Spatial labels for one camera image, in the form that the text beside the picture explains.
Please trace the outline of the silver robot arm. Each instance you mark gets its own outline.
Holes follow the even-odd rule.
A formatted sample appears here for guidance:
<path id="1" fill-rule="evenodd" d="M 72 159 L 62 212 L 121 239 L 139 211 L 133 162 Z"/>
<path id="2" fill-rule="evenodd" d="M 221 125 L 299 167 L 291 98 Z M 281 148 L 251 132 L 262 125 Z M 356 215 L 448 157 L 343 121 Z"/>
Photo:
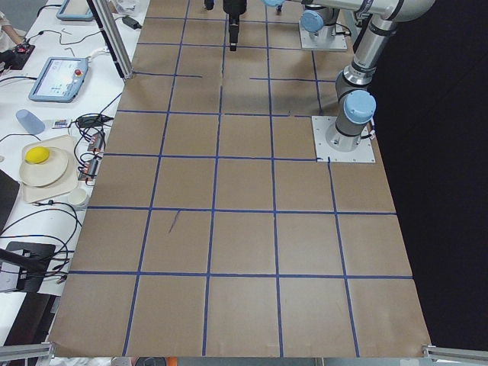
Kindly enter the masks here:
<path id="1" fill-rule="evenodd" d="M 310 35 L 332 41 L 336 36 L 336 23 L 340 10 L 322 5 L 305 5 L 300 26 Z"/>
<path id="2" fill-rule="evenodd" d="M 376 101 L 368 91 L 377 61 L 387 41 L 401 22 L 424 15 L 433 1 L 302 1 L 305 6 L 323 6 L 371 15 L 368 26 L 354 52 L 350 65 L 339 73 L 335 89 L 339 115 L 326 131 L 326 142 L 341 152 L 356 149 L 364 126 L 371 121 Z"/>

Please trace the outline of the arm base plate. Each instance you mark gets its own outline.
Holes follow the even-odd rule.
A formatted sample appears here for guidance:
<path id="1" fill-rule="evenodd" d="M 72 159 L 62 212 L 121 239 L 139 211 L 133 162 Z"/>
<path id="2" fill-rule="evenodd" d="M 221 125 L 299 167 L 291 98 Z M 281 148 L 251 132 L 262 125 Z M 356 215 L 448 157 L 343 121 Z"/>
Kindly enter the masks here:
<path id="1" fill-rule="evenodd" d="M 353 137 L 336 129 L 336 117 L 312 116 L 313 138 L 318 162 L 375 163 L 367 127 Z"/>
<path id="2" fill-rule="evenodd" d="M 336 25 L 324 26 L 315 33 L 306 30 L 299 24 L 300 43 L 304 50 L 322 50 L 329 52 L 346 52 L 348 46 L 344 35 L 344 28 Z"/>

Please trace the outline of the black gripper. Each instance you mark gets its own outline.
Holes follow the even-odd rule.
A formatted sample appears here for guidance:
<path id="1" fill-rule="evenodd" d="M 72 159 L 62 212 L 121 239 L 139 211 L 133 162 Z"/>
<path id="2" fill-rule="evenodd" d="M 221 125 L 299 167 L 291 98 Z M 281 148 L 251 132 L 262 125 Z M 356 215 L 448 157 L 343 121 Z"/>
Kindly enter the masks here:
<path id="1" fill-rule="evenodd" d="M 229 15 L 230 51 L 235 52 L 239 42 L 239 16 L 246 12 L 246 0 L 223 0 L 223 10 Z"/>

